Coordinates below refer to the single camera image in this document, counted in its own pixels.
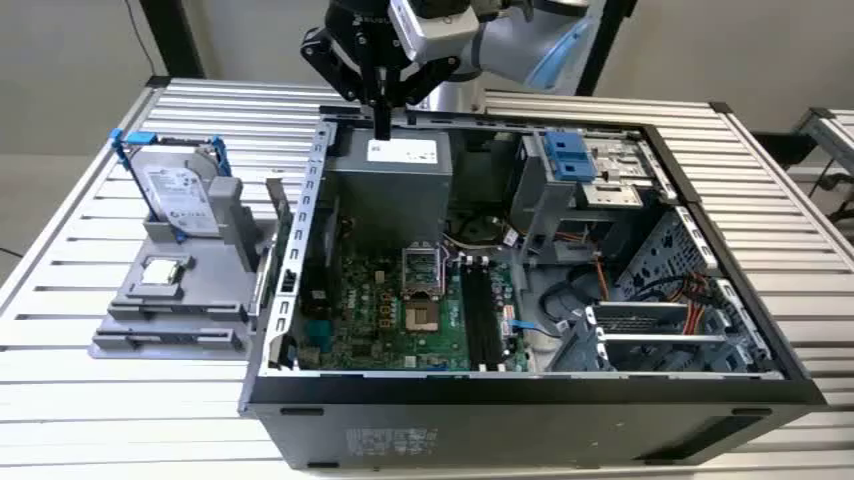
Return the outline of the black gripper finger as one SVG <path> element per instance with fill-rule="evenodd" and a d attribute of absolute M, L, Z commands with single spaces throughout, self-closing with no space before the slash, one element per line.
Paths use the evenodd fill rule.
<path fill-rule="evenodd" d="M 379 68 L 368 46 L 368 36 L 358 30 L 352 36 L 358 70 L 334 50 L 334 38 L 326 28 L 307 31 L 300 53 L 304 60 L 347 101 L 359 101 L 372 109 L 374 138 L 384 139 L 384 96 Z"/>
<path fill-rule="evenodd" d="M 458 56 L 428 61 L 406 79 L 400 79 L 399 68 L 386 71 L 383 87 L 383 139 L 391 139 L 392 110 L 418 104 L 454 74 L 460 66 Z"/>

